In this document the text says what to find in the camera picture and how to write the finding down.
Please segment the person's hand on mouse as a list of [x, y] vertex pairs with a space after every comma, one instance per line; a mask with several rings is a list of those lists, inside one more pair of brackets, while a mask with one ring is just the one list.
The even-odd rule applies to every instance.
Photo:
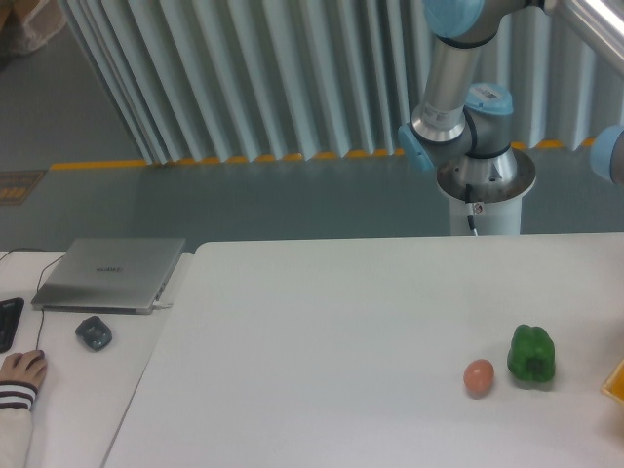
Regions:
[[1, 382], [33, 388], [38, 392], [45, 381], [48, 361], [42, 350], [14, 353], [1, 365]]

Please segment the white striped sleeve forearm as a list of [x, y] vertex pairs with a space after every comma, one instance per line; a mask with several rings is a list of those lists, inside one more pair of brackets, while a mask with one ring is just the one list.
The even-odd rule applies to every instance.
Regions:
[[1, 466], [24, 467], [33, 423], [31, 410], [38, 391], [17, 381], [1, 382]]

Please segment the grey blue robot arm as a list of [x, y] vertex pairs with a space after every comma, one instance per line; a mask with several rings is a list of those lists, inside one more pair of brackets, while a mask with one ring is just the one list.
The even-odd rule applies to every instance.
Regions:
[[424, 2], [434, 54], [399, 142], [415, 167], [436, 171], [440, 188], [465, 204], [521, 197], [536, 179], [531, 159], [511, 146], [510, 92], [473, 81], [482, 47], [506, 16], [527, 8], [564, 19], [613, 68], [623, 68], [623, 9], [612, 1]]

